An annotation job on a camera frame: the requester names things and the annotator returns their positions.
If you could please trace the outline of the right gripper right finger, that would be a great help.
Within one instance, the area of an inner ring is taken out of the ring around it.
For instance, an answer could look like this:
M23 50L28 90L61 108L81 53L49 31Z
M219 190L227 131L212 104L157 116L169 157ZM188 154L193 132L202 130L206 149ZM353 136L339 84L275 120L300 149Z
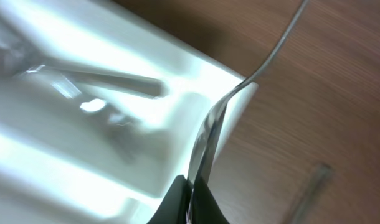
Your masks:
M194 183L192 223L229 224L203 178Z

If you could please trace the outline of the white plastic cutlery tray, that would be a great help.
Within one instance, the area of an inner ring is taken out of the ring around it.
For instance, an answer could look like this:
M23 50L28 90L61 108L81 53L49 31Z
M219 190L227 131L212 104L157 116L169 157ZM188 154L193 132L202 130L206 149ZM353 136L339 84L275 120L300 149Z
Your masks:
M40 64L155 78L166 95L70 99L10 76ZM0 223L148 222L241 81L111 1L0 1Z

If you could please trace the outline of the steel fork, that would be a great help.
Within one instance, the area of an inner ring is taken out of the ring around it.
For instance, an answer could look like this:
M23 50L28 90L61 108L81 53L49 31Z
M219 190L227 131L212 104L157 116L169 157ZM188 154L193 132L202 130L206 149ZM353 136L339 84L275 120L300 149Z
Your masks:
M36 85L43 86L49 91L56 91L70 99L93 96L91 91L82 88L82 85L127 91L145 98L166 95L166 85L161 80L111 70L81 70L40 64L17 68L11 71L10 76L32 81Z

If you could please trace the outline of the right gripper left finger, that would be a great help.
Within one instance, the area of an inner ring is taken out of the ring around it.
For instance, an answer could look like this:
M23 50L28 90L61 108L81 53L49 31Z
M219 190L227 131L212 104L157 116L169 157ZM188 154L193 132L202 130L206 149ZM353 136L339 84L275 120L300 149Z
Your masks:
M186 224L191 189L187 179L178 175L148 224Z

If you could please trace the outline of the steel spoon blue-tinted handle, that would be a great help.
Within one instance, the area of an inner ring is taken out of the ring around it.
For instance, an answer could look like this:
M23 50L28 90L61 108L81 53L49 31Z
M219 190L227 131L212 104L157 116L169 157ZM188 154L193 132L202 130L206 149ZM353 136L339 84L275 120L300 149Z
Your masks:
M315 200L318 198L325 184L329 181L333 173L330 165L320 163L316 166L307 180L300 195L295 200L287 213L284 224L302 224L308 215Z

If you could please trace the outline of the steel spoon sideways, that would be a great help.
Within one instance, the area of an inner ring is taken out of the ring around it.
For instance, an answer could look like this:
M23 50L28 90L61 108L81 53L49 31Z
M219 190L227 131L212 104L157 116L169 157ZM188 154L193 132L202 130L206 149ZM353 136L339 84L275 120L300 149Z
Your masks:
M261 76L273 59L277 56L278 52L282 48L283 44L287 40L289 33L294 28L297 20L301 16L303 10L306 8L309 0L302 0L287 28L282 33L280 39L276 43L275 47L267 55L264 62L256 69L256 71L240 82L232 90L226 93L220 100L217 101L214 106L211 107L207 113L204 121L199 128L197 138L192 150L191 160L189 162L189 169L187 174L187 181L191 189L190 201L186 210L186 222L192 223L193 216L193 201L195 183L197 180L203 177L209 177L211 172L212 163L217 149L217 143L221 135L222 125L226 115L227 105L230 100L242 91L245 87L249 86L257 77Z

